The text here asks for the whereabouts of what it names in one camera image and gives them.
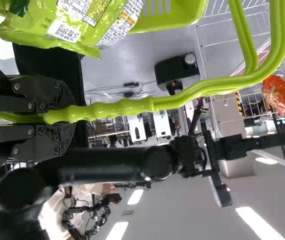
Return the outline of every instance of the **person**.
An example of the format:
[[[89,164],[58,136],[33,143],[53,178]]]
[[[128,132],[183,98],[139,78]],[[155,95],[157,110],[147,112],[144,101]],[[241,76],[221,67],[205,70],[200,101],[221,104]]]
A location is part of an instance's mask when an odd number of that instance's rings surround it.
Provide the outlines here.
[[[63,213],[69,207],[92,207],[92,194],[104,197],[107,194],[119,192],[110,183],[77,185],[71,189],[69,196],[72,197],[67,198],[66,189],[59,188],[51,198],[44,203],[39,214],[38,220],[40,225],[43,230],[46,230],[51,240],[74,240],[68,230],[61,224]],[[84,223],[82,221],[82,214],[74,214],[70,222],[76,228],[79,228]]]

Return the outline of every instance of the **cable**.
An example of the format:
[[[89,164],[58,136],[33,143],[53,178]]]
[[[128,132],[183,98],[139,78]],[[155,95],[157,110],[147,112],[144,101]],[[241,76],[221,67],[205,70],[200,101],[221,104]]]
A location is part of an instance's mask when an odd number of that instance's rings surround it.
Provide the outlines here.
[[[67,206],[67,205],[66,205],[66,203],[65,203],[65,200],[67,199],[67,198],[66,198],[66,196],[64,196],[64,198],[63,198],[63,204],[64,204],[64,205],[65,205],[65,207],[66,207],[66,208],[68,208],[68,209],[70,209],[70,208],[74,208],[74,207],[76,206],[76,203],[77,203],[76,198],[75,198],[73,195],[71,195],[71,197],[73,198],[74,203],[73,203],[73,204],[71,203],[71,205],[70,205],[70,206]]]
[[[89,218],[88,218],[88,221],[87,221],[87,223],[86,223],[86,227],[84,228],[84,232],[86,232],[86,230],[87,230],[87,227],[88,227],[88,224],[89,224],[89,221],[92,219],[92,215],[90,214],[90,212],[89,212]]]
[[[99,96],[103,96],[103,97],[107,97],[109,95],[117,95],[118,97],[124,97],[124,93],[127,92],[133,92],[134,94],[129,97],[130,99],[134,99],[134,98],[138,98],[140,99],[142,97],[142,95],[152,95],[155,96],[153,93],[154,91],[144,91],[143,87],[147,84],[151,84],[156,82],[156,80],[154,81],[149,81],[149,82],[137,82],[139,84],[139,86],[136,87],[131,87],[131,86],[110,86],[110,87],[98,87],[95,89],[91,89],[91,90],[87,90],[84,92],[85,95],[89,95],[89,94],[94,94],[94,95],[99,95]],[[122,88],[129,88],[129,90],[125,90],[125,91],[120,91],[120,92],[112,92],[112,93],[105,93],[105,94],[101,94],[95,91],[108,91],[108,90],[113,90],[113,89],[122,89]]]
[[[88,205],[88,207],[89,207],[89,202],[87,202],[86,200],[80,200],[79,198],[77,198],[77,202],[78,202],[78,201],[87,203],[87,205]]]
[[[149,81],[149,82],[138,82],[139,84],[142,84],[142,85],[146,85],[146,84],[151,84],[151,83],[154,83],[154,82],[157,82],[157,80],[154,80],[154,81]]]

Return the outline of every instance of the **fluorescent light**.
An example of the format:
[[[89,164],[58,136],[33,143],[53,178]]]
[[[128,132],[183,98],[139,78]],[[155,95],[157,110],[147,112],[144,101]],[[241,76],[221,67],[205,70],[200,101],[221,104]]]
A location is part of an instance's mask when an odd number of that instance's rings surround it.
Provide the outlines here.
[[[257,162],[261,162],[263,164],[273,165],[277,164],[278,162],[276,160],[265,158],[265,157],[256,157],[255,159]]]
[[[261,240],[285,240],[272,226],[270,226],[251,207],[236,208],[238,215],[251,227]]]
[[[128,205],[135,205],[135,204],[139,203],[139,200],[141,199],[143,192],[144,192],[144,190],[142,190],[142,189],[135,190],[132,193],[131,197],[129,198],[127,204]]]
[[[116,222],[108,234],[106,240],[121,240],[128,226],[127,221]]]

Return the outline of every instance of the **metal rack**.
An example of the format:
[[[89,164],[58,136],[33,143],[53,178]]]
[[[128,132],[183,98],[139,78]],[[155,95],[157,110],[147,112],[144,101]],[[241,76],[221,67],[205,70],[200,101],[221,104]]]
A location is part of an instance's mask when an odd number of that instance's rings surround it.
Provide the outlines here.
[[[118,116],[116,118],[102,118],[87,122],[89,147],[98,147],[105,141],[104,138],[116,136],[126,138],[130,134],[127,117]]]
[[[222,74],[226,76],[244,74],[245,61],[228,2],[228,0],[208,0],[203,18],[194,26],[201,79],[220,77]],[[241,0],[241,3],[261,65],[267,58],[271,44],[269,1]],[[275,74],[285,76],[285,60]],[[225,129],[231,127],[234,131],[243,133],[244,119],[261,116],[269,118],[275,114],[270,111],[268,103],[263,98],[261,86],[240,91],[240,95],[241,106],[236,101],[235,94],[210,97],[211,122],[218,138],[225,137],[230,132]],[[237,115],[240,107],[243,111],[242,116]]]

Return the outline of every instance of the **black device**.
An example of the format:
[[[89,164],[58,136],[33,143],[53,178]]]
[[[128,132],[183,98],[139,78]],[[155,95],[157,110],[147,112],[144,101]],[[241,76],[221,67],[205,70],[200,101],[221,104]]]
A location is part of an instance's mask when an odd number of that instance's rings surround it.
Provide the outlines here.
[[[70,104],[73,104],[73,96],[62,81],[42,76],[9,79],[0,71],[0,111],[27,115]],[[202,112],[198,108],[201,105],[195,110],[190,129]],[[38,162],[31,168],[10,171],[0,181],[0,240],[48,239],[38,222],[40,210],[58,188],[73,185],[157,182],[172,174],[180,174],[183,178],[203,176],[211,179],[219,205],[229,206],[232,200],[221,182],[218,161],[242,157],[253,148],[285,144],[281,134],[259,139],[232,136],[214,142],[210,132],[205,131],[201,134],[207,144],[211,166],[206,170],[207,155],[197,142],[200,135],[192,131],[163,146],[81,148],[69,147],[74,130],[75,125],[69,123],[31,122],[0,127],[0,166],[8,158]]]
[[[184,78],[200,75],[197,61],[195,60],[194,64],[188,64],[185,60],[187,55],[175,56],[160,61],[154,66],[157,85],[162,91],[168,91],[170,95],[174,95],[175,90],[183,90]]]

